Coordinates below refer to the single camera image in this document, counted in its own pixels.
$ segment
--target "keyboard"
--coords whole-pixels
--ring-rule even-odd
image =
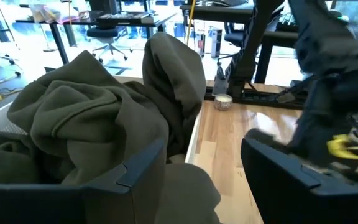
[[[277,31],[283,32],[298,32],[298,25],[295,23],[295,18],[291,13],[282,15],[276,25]]]

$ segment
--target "standing desk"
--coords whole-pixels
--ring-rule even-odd
[[[89,11],[89,18],[87,19],[74,19],[71,21],[72,25],[89,25],[89,26],[96,26],[98,25],[98,22],[96,22],[96,18],[99,16],[102,16],[104,12],[102,11]],[[175,12],[164,12],[161,15],[155,15],[154,16],[154,23],[143,23],[138,22],[137,19],[134,19],[134,22],[128,22],[128,23],[121,23],[121,22],[114,22],[114,19],[111,19],[111,22],[109,22],[112,26],[126,26],[126,27],[148,27],[153,28],[156,27],[159,32],[165,32],[164,30],[164,24],[169,19],[171,19],[173,16],[175,16]],[[23,23],[35,23],[33,19],[17,19],[16,22],[23,22]],[[56,43],[57,49],[59,51],[60,57],[62,58],[63,64],[67,64],[69,62],[69,59],[66,54],[66,50],[62,41],[62,37],[60,37],[59,29],[57,27],[58,23],[53,22],[49,23],[50,30],[53,35],[53,39]],[[70,25],[69,22],[63,23],[63,25]]]
[[[235,22],[245,24],[248,22],[252,13],[253,4],[243,4],[234,7],[221,6],[196,6],[193,18],[216,21],[216,22]],[[180,9],[183,11],[184,21],[190,11],[191,6],[182,5]],[[262,48],[260,50],[258,66],[255,74],[255,83],[265,83],[267,69],[269,68],[270,57],[272,55],[273,46],[293,47],[298,40],[296,32],[276,31],[278,19],[271,22],[262,39]]]
[[[259,91],[280,91],[272,85],[254,86]],[[203,168],[221,194],[215,209],[221,223],[263,223],[242,167],[241,140],[248,130],[259,128],[288,142],[300,114],[297,110],[240,104],[218,111],[212,101],[203,102],[196,152],[190,163]]]

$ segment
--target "table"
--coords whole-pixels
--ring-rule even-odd
[[[254,86],[260,91],[280,91],[272,85]],[[296,110],[238,104],[228,111],[218,111],[212,101],[203,102],[196,154],[191,163],[203,168],[219,190],[221,202],[215,211],[221,223],[263,223],[242,167],[241,140],[248,130],[259,128],[287,142],[300,114]]]
[[[196,6],[193,18],[217,22],[235,22],[245,25],[250,18],[253,6],[253,4],[243,4],[234,7]],[[180,9],[183,12],[189,11],[191,6],[182,5],[180,6]],[[298,40],[298,33],[296,32],[276,31],[278,20],[279,19],[275,19],[268,25],[263,36],[261,42],[262,48],[260,50],[258,66],[255,74],[255,83],[265,83],[266,81],[267,69],[269,68],[273,46],[292,48]]]
[[[96,26],[96,25],[98,25],[98,23],[96,22],[96,18],[99,16],[102,16],[103,14],[104,14],[103,11],[89,11],[89,18],[75,19],[75,20],[71,21],[71,24],[72,25],[89,25],[89,26],[95,25]],[[111,25],[112,26],[126,26],[126,27],[147,27],[149,29],[156,27],[159,32],[165,32],[164,31],[165,22],[167,22],[169,19],[171,19],[175,15],[176,15],[175,12],[166,12],[161,15],[155,15],[154,23],[142,23],[142,22],[138,22],[137,20],[134,20],[136,22],[128,22],[128,23],[117,22],[117,23],[115,23],[114,19],[111,19]],[[35,21],[33,19],[17,19],[16,22],[35,23]],[[65,65],[69,62],[69,60],[68,60],[68,57],[67,57],[67,54],[65,51],[65,47],[64,47],[62,38],[60,36],[59,29],[58,29],[57,25],[58,25],[57,22],[53,22],[53,23],[49,24],[50,30],[52,32],[53,39],[55,40],[60,57],[62,58],[62,62]],[[70,23],[65,22],[65,23],[63,23],[63,25],[70,25]]]

